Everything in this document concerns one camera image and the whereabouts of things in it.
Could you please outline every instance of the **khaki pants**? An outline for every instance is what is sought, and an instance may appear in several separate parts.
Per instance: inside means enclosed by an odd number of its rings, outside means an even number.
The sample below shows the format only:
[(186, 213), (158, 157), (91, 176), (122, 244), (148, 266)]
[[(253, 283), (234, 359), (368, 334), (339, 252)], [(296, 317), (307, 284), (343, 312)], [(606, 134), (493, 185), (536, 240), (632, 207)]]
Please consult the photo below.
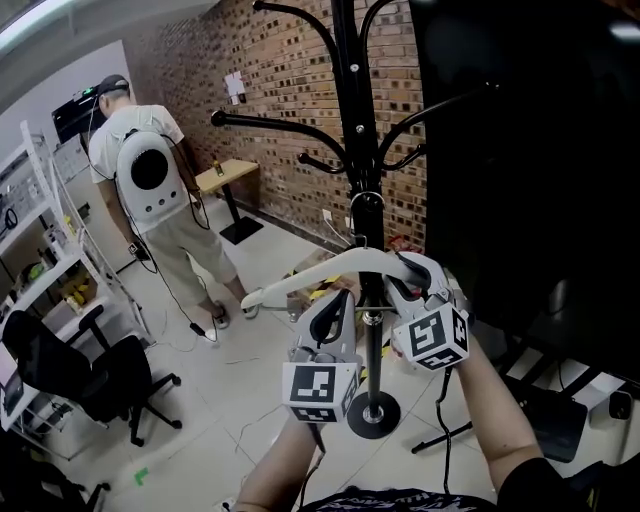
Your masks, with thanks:
[[(196, 215), (200, 224), (206, 225), (200, 212), (196, 211)], [(196, 224), (190, 206), (164, 220), (142, 237), (182, 307), (194, 306), (207, 298), (207, 292), (191, 267), (187, 253), (218, 283), (228, 283), (238, 275), (218, 236)]]

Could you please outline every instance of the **small wooden table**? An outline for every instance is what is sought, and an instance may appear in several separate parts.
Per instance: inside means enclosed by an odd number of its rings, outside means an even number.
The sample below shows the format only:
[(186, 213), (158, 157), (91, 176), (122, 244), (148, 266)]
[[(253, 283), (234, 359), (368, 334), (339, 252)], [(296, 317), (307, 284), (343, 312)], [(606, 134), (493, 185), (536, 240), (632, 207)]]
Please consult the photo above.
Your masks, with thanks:
[(218, 176), (216, 170), (211, 168), (208, 171), (203, 172), (196, 176), (196, 183), (200, 187), (203, 193), (213, 192), (219, 188), (222, 188), (224, 197), (227, 200), (227, 206), (233, 217), (233, 224), (227, 226), (220, 234), (225, 237), (233, 245), (238, 245), (243, 240), (246, 240), (256, 231), (262, 229), (262, 224), (256, 222), (250, 217), (240, 217), (238, 213), (238, 207), (231, 194), (231, 188), (229, 183), (233, 180), (244, 176), (252, 171), (255, 171), (260, 166), (255, 162), (245, 162), (243, 160), (227, 160), (220, 164), (224, 171), (223, 176)]

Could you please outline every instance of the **cap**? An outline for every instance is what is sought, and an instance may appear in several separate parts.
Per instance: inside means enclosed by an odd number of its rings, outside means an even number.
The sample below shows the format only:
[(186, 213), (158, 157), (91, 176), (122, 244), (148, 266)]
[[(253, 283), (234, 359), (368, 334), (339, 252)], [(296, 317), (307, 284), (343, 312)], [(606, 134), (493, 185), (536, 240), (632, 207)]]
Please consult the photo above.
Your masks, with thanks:
[(102, 96), (103, 94), (116, 91), (116, 90), (129, 90), (129, 82), (122, 75), (109, 75), (105, 78), (100, 85), (98, 86), (98, 96)]

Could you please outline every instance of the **yellow object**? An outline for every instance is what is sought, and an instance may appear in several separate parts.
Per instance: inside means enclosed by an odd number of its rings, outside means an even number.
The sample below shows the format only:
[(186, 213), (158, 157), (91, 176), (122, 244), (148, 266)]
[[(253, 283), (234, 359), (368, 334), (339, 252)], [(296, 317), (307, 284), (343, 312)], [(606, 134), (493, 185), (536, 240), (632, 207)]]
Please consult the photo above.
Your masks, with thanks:
[(69, 217), (68, 215), (64, 216), (64, 221), (67, 223), (67, 226), (69, 226), (69, 229), (71, 230), (71, 234), (73, 236), (76, 236), (76, 230), (73, 227), (73, 224), (71, 224), (71, 217)]

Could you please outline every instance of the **forearm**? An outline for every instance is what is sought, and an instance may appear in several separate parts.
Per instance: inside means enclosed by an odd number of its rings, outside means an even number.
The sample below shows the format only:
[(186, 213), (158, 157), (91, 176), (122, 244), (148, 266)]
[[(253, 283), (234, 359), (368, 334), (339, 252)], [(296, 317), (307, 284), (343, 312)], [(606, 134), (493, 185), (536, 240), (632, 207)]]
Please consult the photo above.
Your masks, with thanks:
[(305, 423), (290, 418), (269, 452), (240, 490), (236, 511), (291, 510), (304, 482), (316, 443)]
[(131, 224), (129, 224), (129, 219), (127, 215), (124, 213), (124, 210), (120, 207), (119, 204), (107, 204), (107, 211), (111, 218), (113, 219), (114, 224), (122, 233), (122, 236), (125, 238), (127, 242), (132, 244), (136, 241), (136, 236), (131, 229)]
[(542, 457), (542, 452), (529, 420), (473, 336), (470, 351), (458, 374), (473, 429), (499, 488), (515, 465)]
[(198, 183), (196, 182), (196, 179), (195, 179), (195, 173), (196, 173), (195, 158), (193, 156), (193, 152), (191, 151), (191, 148), (189, 147), (187, 142), (183, 139), (171, 151), (176, 161), (176, 165), (178, 166), (178, 172), (180, 173), (180, 176), (182, 177), (182, 181), (187, 187), (187, 190), (191, 194), (195, 195), (196, 199), (200, 199), (199, 197), (200, 187), (198, 187)]

